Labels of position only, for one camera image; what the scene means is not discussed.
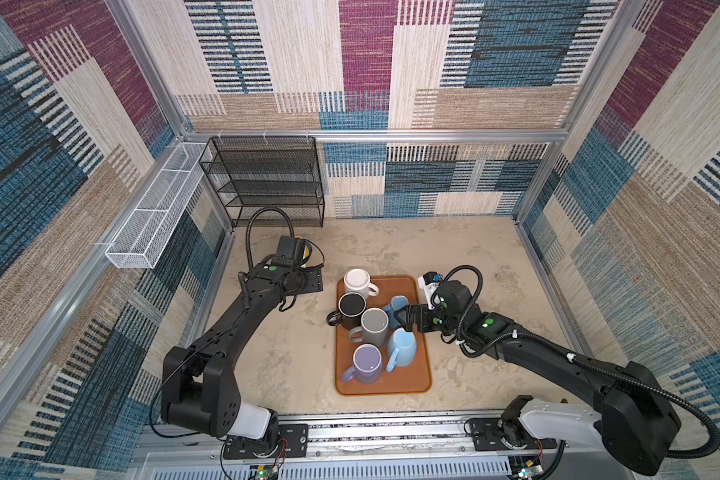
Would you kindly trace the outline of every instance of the black mug handle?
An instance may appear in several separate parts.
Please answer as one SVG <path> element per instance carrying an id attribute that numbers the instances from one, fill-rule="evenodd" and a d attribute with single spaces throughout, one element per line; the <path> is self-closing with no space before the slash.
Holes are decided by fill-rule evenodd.
<path id="1" fill-rule="evenodd" d="M 336 310 L 336 312 L 330 312 L 326 317 L 326 321 L 330 326 L 339 326 L 342 324 L 342 313 L 338 310 Z"/>

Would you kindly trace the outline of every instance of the light blue mug handle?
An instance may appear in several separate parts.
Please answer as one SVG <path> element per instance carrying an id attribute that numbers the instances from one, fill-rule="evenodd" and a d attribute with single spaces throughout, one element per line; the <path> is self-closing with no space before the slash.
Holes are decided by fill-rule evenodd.
<path id="1" fill-rule="evenodd" d="M 387 372 L 392 372 L 392 370 L 394 370 L 394 366 L 397 365 L 398 362 L 399 353 L 400 349 L 394 349 L 394 351 L 392 352 L 392 356 L 389 357 L 389 362 L 387 362 Z"/>
<path id="2" fill-rule="evenodd" d="M 344 373 L 342 374 L 342 380 L 345 381 L 345 382 L 348 382 L 349 380 L 354 379 L 354 378 L 355 378 L 355 372 L 356 372 L 356 370 L 355 370 L 355 366 L 354 366 L 354 365 L 351 366 L 351 367 L 349 367 L 349 368 L 346 369 L 346 371 L 344 371 Z"/>

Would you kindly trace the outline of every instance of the tan floor surface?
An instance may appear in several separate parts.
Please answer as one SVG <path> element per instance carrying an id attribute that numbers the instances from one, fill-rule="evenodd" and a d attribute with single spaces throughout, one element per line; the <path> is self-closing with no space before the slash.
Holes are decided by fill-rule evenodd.
<path id="1" fill-rule="evenodd" d="M 254 263 L 275 253 L 286 229 L 258 227 L 252 232 Z M 518 366 L 488 356 L 469 359 L 456 345 L 445 345 L 438 332 L 427 334 L 432 388 L 410 395 L 354 396 L 338 394 L 334 385 L 334 329 L 326 314 L 336 308 L 336 283 L 361 267 L 372 275 L 430 270 L 446 274 L 471 264 L 483 274 L 482 311 L 514 318 L 532 332 L 567 346 L 528 256 L 507 217 L 432 219 L 326 219 L 323 228 L 296 228 L 326 254 L 326 288 L 299 296 L 287 312 L 269 313 L 240 355 L 235 376 L 243 400 L 280 413 L 372 412 L 504 408 L 517 395 L 558 402 L 576 398 L 552 382 Z M 245 233 L 238 232 L 210 327 L 240 293 L 237 272 L 247 271 Z M 474 289 L 471 272 L 456 280 Z"/>

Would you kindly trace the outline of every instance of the brown tray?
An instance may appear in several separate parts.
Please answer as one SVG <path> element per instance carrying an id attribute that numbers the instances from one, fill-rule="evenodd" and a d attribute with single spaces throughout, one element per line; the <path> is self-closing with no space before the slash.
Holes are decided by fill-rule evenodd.
<path id="1" fill-rule="evenodd" d="M 395 295 L 405 295 L 410 303 L 418 303 L 416 281 L 408 275 L 372 276 L 371 282 L 376 284 L 379 294 L 368 298 L 368 308 L 382 308 L 389 305 Z M 338 282 L 336 288 L 336 303 L 344 295 L 344 279 Z M 341 326 L 336 327 L 336 390 L 342 395 L 380 395 L 385 393 L 423 393 L 432 386 L 432 375 L 429 370 L 429 355 L 427 354 L 427 341 L 424 334 L 418 331 L 416 335 L 416 357 L 413 363 L 405 367 L 396 367 L 392 373 L 384 370 L 382 378 L 366 385 L 356 380 L 344 382 L 342 374 L 352 365 L 352 354 L 360 346 L 359 343 L 349 341 L 349 331 Z M 382 349 L 384 365 L 389 357 L 387 349 Z"/>

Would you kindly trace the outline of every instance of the white wire basket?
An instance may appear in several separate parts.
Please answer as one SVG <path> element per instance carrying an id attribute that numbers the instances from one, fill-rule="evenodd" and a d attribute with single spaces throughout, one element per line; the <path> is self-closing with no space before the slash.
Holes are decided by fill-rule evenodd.
<path id="1" fill-rule="evenodd" d="M 117 268 L 154 268 L 182 212 L 202 178 L 206 144 L 182 143 L 174 149 L 152 184 L 106 249 Z"/>

